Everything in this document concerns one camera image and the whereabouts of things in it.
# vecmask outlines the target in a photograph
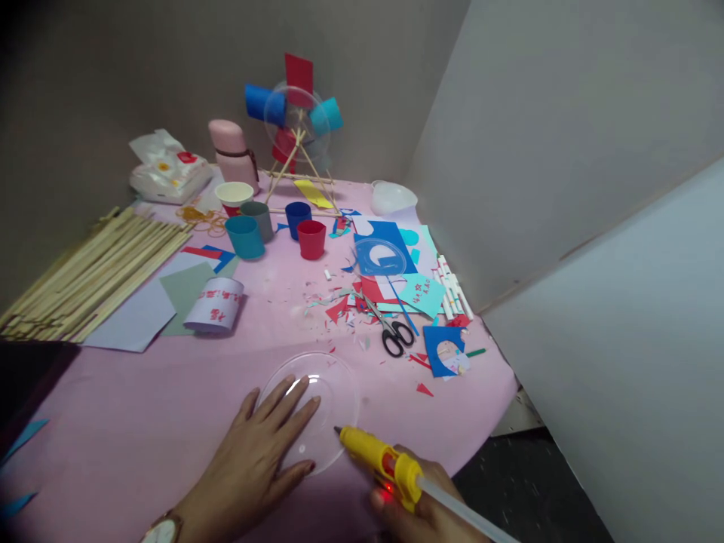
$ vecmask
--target pink thermos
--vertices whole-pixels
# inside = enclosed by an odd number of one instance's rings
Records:
[[[259,192],[259,172],[256,170],[254,151],[247,148],[241,127],[231,121],[214,119],[209,123],[211,141],[216,147],[216,162],[224,181],[238,181],[251,185]]]

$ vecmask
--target yellow hot glue gun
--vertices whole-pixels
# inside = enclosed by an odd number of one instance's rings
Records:
[[[407,454],[400,454],[388,444],[359,428],[335,426],[339,440],[349,455],[375,472],[375,479],[410,513],[422,496],[417,485],[422,475],[420,464]]]

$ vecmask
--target tissue box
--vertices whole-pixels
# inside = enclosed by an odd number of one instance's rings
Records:
[[[142,162],[131,172],[130,185],[144,200],[184,204],[213,175],[205,158],[186,151],[166,130],[138,137],[129,145]]]

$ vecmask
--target bundle of wooden sticks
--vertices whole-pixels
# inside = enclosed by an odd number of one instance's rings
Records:
[[[0,336],[82,343],[191,237],[179,226],[116,207],[0,318]]]

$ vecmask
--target paper windmill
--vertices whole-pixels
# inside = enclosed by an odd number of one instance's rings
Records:
[[[287,80],[274,90],[247,84],[247,113],[250,117],[264,121],[266,131],[274,143],[272,156],[274,166],[268,172],[274,176],[265,202],[268,202],[281,177],[294,175],[297,163],[309,163],[327,196],[327,185],[332,187],[330,200],[335,215],[341,216],[333,197],[334,181],[329,169],[331,160],[327,154],[330,134],[342,127],[342,115],[335,98],[322,101],[314,92],[314,65],[311,61],[287,53]],[[279,172],[277,166],[282,164]]]

